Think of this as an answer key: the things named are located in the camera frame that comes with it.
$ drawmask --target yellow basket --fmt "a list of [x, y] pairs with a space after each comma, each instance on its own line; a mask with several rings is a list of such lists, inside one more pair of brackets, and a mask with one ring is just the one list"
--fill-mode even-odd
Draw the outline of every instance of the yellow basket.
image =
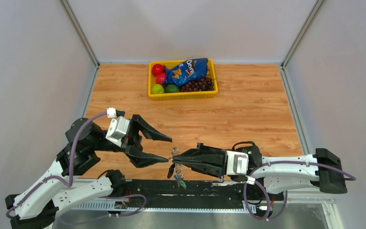
[[162, 64], [165, 65], [168, 69], [177, 66], [181, 62], [186, 60], [179, 60], [179, 61], [157, 61], [157, 62], [150, 62], [149, 69], [148, 69], [148, 95], [152, 100], [167, 100], [167, 99], [189, 99], [189, 98], [209, 98], [214, 97], [215, 94], [218, 93], [218, 85], [217, 80], [215, 79], [215, 69], [214, 69], [214, 62], [212, 59], [208, 59], [208, 69], [209, 75], [214, 82], [214, 91], [204, 91], [204, 92], [177, 92], [177, 93], [164, 93], [164, 94], [152, 94], [151, 88], [152, 85], [156, 84], [155, 76], [152, 75], [151, 70], [155, 64]]

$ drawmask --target black bracket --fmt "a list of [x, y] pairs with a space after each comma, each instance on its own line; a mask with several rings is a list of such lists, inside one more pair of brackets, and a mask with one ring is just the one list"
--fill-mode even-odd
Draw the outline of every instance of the black bracket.
[[[327, 149], [317, 148], [314, 157], [320, 164], [332, 166], [342, 170], [340, 158]], [[316, 171], [316, 175], [319, 176], [319, 181], [311, 181], [311, 184], [319, 187], [321, 192], [331, 194], [347, 193], [346, 180], [343, 174], [331, 169], [319, 167], [319, 170]]]

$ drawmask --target grape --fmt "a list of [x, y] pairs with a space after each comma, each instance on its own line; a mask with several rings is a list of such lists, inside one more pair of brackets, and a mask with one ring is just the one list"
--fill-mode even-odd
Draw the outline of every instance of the grape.
[[181, 92], [203, 92], [213, 90], [214, 81], [208, 77], [203, 77], [198, 80], [187, 82], [181, 87]]

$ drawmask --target green fruit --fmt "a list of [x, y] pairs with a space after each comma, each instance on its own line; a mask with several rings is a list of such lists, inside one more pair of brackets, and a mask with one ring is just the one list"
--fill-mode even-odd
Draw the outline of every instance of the green fruit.
[[165, 93], [165, 90], [163, 89], [162, 84], [154, 84], [151, 88], [152, 94], [163, 94]]
[[165, 92], [166, 93], [175, 93], [175, 92], [180, 92], [180, 88], [178, 86], [176, 86], [175, 84], [168, 84], [165, 87]]

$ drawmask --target white connector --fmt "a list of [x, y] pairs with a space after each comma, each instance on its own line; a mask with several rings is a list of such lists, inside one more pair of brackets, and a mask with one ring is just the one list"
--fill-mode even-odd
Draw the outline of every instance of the white connector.
[[250, 176], [246, 176], [247, 181], [245, 181], [247, 184], [249, 185], [254, 185], [254, 182], [256, 181], [256, 178], [254, 177], [250, 177]]
[[114, 107], [107, 108], [107, 117], [115, 118], [116, 117], [116, 108], [114, 108]]

